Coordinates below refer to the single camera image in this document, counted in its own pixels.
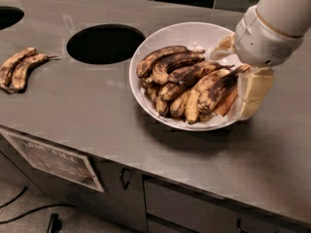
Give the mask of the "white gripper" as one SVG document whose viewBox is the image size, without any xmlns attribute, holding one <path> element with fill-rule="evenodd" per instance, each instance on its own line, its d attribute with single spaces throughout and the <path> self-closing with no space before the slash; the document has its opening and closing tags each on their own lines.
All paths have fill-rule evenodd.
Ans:
<svg viewBox="0 0 311 233">
<path fill-rule="evenodd" d="M 284 63 L 303 42 L 302 37 L 290 37 L 269 27 L 250 7 L 238 22 L 235 35 L 225 36 L 210 53 L 212 60 L 221 60 L 236 52 L 242 62 L 251 64 L 250 71 L 238 78 L 238 97 L 235 117 L 246 120 L 252 117 L 274 83 L 270 67 Z"/>
</svg>

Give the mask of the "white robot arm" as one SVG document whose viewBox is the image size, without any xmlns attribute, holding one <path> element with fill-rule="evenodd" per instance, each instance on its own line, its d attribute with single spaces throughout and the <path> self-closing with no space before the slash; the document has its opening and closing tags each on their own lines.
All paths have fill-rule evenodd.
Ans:
<svg viewBox="0 0 311 233">
<path fill-rule="evenodd" d="M 237 23 L 235 32 L 222 38 L 210 57 L 231 54 L 252 66 L 238 81 L 237 116 L 251 117 L 273 84 L 273 66 L 297 50 L 311 27 L 311 0 L 259 0 Z"/>
</svg>

